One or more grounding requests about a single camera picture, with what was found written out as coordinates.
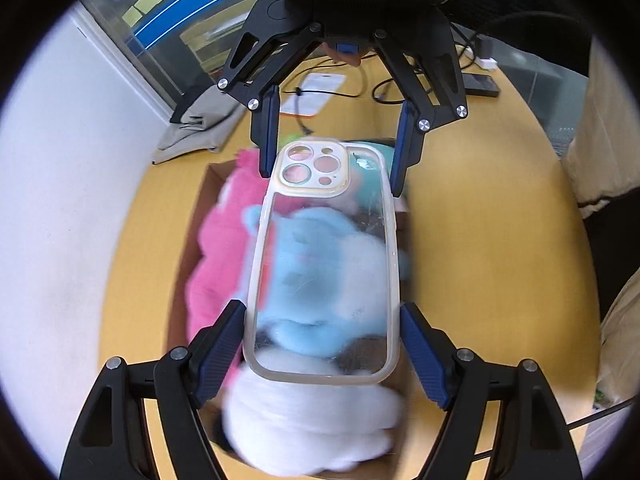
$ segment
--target yellow table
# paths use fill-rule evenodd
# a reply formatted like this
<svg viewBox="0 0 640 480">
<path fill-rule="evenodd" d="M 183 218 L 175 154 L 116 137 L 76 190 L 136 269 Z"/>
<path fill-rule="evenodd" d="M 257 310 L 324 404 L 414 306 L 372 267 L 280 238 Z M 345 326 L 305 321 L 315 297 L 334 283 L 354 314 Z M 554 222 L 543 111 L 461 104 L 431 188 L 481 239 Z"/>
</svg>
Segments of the yellow table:
<svg viewBox="0 0 640 480">
<path fill-rule="evenodd" d="M 305 120 L 317 135 L 395 135 L 399 106 L 369 97 L 370 88 L 388 77 L 386 69 L 377 58 L 364 60 L 363 67 L 369 88 L 363 97 L 332 97 L 318 116 Z M 322 70 L 348 74 L 341 92 L 360 90 L 358 70 Z M 408 171 L 414 296 L 431 325 L 457 346 L 496 363 L 535 359 L 572 421 L 590 413 L 598 367 L 588 242 L 542 128 L 508 79 L 500 71 L 492 76 L 500 97 L 470 97 L 468 118 L 430 132 L 422 161 Z M 298 131 L 294 118 L 281 117 L 281 135 Z M 100 366 L 116 354 L 130 363 L 163 354 L 175 275 L 204 169 L 249 146 L 248 132 L 247 115 L 221 153 L 193 153 L 147 171 L 111 268 Z M 496 404 L 487 408 L 478 451 L 492 446 Z M 148 411 L 162 478 L 174 478 L 152 402 Z M 418 474 L 443 416 L 416 381 L 396 478 Z M 576 444 L 583 434 L 574 432 Z M 482 478 L 486 462 L 475 463 L 469 478 Z M 228 457 L 222 465 L 230 478 L 268 477 Z"/>
</svg>

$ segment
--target blue plush toy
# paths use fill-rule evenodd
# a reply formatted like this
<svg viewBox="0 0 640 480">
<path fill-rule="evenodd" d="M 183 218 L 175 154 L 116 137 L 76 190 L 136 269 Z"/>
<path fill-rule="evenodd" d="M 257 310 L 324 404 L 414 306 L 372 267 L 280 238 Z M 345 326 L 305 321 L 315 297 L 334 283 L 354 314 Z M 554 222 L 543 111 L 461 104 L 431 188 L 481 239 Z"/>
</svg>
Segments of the blue plush toy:
<svg viewBox="0 0 640 480">
<path fill-rule="evenodd" d="M 244 212 L 257 233 L 260 206 Z M 386 334 L 388 264 L 384 242 L 343 213 L 311 207 L 273 214 L 266 290 L 258 328 L 284 349 L 315 357 L 340 353 L 354 339 Z"/>
</svg>

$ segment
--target stuffed animal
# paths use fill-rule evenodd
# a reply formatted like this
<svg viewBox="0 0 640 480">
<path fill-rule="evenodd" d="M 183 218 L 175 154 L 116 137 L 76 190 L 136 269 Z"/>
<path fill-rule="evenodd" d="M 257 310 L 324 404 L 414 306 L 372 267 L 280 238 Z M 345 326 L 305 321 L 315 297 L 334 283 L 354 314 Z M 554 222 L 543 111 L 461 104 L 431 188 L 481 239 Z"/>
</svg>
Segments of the stuffed animal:
<svg viewBox="0 0 640 480">
<path fill-rule="evenodd" d="M 220 190 L 218 202 L 209 211 L 198 232 L 203 257 L 186 285 L 187 337 L 216 322 L 229 297 L 238 290 L 245 254 L 251 237 L 242 224 L 242 212 L 261 205 L 269 181 L 258 172 L 258 150 L 242 150 L 236 167 Z M 288 214 L 306 199 L 282 197 L 276 211 Z"/>
<path fill-rule="evenodd" d="M 387 174 L 391 172 L 394 149 L 385 144 L 358 142 L 377 149 L 385 158 Z M 351 182 L 344 193 L 332 197 L 312 200 L 315 205 L 328 206 L 347 215 L 361 211 L 380 213 L 382 211 L 382 186 L 378 165 L 366 157 L 350 156 Z"/>
<path fill-rule="evenodd" d="M 272 370 L 341 375 L 324 359 L 269 348 L 257 358 Z M 240 368 L 222 407 L 223 428 L 249 465 L 276 476 L 349 471 L 388 452 L 384 430 L 399 421 L 402 399 L 379 384 L 326 386 L 268 381 Z"/>
<path fill-rule="evenodd" d="M 260 207 L 244 214 L 255 236 Z M 257 323 L 284 349 L 331 357 L 354 339 L 385 335 L 388 263 L 382 240 L 341 212 L 309 207 L 270 220 Z"/>
</svg>

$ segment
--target clear phone case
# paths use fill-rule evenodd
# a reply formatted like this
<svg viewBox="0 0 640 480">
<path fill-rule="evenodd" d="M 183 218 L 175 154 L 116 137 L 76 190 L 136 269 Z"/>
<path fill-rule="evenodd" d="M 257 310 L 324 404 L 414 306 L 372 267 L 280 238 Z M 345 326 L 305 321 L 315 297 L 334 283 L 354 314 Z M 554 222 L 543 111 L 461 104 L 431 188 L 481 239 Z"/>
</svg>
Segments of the clear phone case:
<svg viewBox="0 0 640 480">
<path fill-rule="evenodd" d="M 305 137 L 278 154 L 262 208 L 244 218 L 256 245 L 243 347 L 258 375 L 371 384 L 393 371 L 400 299 L 387 175 L 382 154 L 357 142 Z M 270 369 L 256 353 L 267 346 L 329 360 L 342 374 Z"/>
</svg>

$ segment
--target blue sign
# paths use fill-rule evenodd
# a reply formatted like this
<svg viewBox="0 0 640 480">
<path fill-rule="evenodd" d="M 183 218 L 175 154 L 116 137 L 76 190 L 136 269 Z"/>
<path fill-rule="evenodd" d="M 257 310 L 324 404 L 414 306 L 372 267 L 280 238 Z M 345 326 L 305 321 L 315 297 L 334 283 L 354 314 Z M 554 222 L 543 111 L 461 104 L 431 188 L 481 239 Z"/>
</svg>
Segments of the blue sign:
<svg viewBox="0 0 640 480">
<path fill-rule="evenodd" d="M 141 22 L 140 28 L 134 32 L 134 35 L 144 48 L 151 48 L 174 28 L 219 1 L 169 0 L 161 9 L 146 15 L 144 22 Z"/>
</svg>

